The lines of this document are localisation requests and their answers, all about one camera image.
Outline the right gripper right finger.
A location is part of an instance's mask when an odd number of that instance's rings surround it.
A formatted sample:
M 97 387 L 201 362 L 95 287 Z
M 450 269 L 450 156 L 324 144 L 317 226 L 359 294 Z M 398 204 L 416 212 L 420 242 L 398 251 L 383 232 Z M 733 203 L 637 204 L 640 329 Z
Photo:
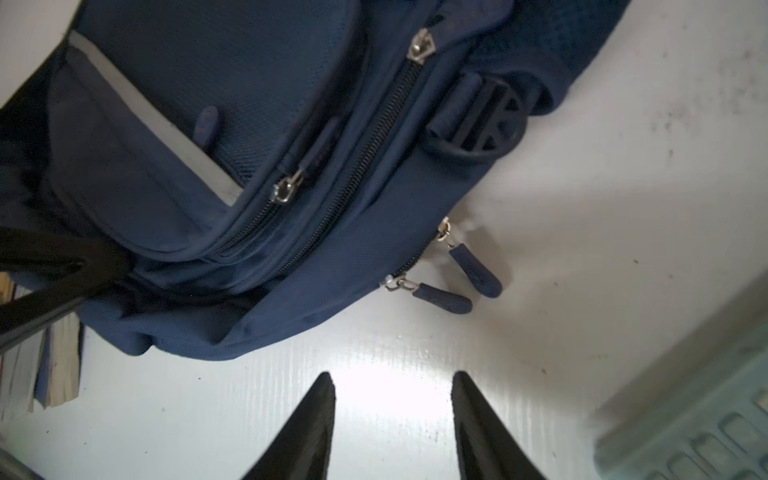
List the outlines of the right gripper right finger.
M 545 479 L 467 372 L 454 374 L 451 400 L 461 479 Z

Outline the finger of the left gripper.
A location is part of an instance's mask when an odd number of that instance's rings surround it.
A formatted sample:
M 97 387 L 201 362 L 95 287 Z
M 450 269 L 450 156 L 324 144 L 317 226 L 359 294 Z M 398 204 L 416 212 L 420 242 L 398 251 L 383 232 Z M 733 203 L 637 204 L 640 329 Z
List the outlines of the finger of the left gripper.
M 131 270 L 129 253 L 112 243 L 3 227 L 1 271 L 31 292 L 1 305 L 1 351 L 41 332 Z

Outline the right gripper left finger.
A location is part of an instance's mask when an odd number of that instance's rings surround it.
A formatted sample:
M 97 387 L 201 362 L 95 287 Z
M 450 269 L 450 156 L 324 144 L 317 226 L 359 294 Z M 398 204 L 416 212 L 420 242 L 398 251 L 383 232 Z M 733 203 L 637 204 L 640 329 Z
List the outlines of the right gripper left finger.
M 325 480 L 332 447 L 336 391 L 322 372 L 243 479 Z

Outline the navy blue student backpack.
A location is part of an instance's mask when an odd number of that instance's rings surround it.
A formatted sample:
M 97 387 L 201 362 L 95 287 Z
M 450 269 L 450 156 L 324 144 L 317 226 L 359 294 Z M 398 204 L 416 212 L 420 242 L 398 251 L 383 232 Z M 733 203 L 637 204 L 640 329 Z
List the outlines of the navy blue student backpack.
M 228 360 L 411 281 L 449 211 L 624 1 L 83 1 L 1 112 L 1 224 L 105 243 L 78 309 L 130 355 Z

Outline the brown hardcover book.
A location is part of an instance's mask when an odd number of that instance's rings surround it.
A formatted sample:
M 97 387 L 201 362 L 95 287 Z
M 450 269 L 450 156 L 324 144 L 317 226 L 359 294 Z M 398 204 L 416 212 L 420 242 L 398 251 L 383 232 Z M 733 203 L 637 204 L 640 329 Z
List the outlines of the brown hardcover book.
M 82 324 L 68 314 L 1 354 L 1 421 L 58 407 L 79 395 Z

